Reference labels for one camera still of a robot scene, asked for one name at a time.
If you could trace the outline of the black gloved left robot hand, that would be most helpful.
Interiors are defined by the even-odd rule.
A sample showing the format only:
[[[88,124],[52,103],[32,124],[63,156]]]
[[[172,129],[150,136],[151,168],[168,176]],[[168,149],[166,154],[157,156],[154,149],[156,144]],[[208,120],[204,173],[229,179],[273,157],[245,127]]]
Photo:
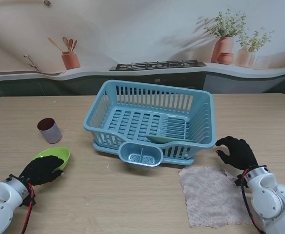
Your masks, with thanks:
[[[24,168],[18,179],[32,186],[52,182],[63,173],[58,169],[63,163],[64,161],[56,156],[38,157]]]

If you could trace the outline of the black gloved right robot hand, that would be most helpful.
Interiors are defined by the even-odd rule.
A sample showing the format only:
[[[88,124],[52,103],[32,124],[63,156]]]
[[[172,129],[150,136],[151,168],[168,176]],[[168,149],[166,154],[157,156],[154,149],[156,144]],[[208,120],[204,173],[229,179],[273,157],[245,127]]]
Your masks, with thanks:
[[[253,151],[244,139],[227,136],[216,141],[215,145],[217,147],[223,145],[228,148],[229,155],[221,150],[216,151],[225,164],[229,164],[242,171],[259,166]]]

